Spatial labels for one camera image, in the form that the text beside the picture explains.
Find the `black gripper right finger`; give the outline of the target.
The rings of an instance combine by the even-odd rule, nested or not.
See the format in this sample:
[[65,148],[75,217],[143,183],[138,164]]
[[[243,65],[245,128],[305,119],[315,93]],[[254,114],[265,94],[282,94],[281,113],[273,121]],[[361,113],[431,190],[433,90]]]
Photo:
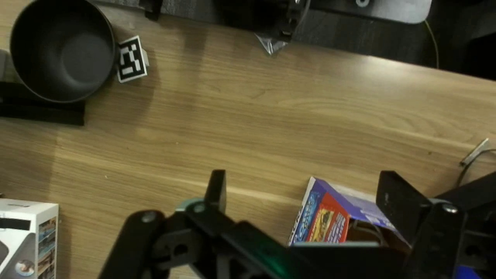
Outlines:
[[377,206],[395,226],[406,243],[414,243],[433,203],[395,170],[381,170]]

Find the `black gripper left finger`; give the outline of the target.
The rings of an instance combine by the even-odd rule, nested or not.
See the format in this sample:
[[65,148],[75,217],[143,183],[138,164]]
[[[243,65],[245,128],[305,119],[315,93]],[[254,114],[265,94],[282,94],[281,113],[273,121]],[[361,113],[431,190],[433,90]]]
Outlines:
[[205,203],[208,207],[220,212],[226,210],[226,172],[223,169],[214,169],[211,172]]

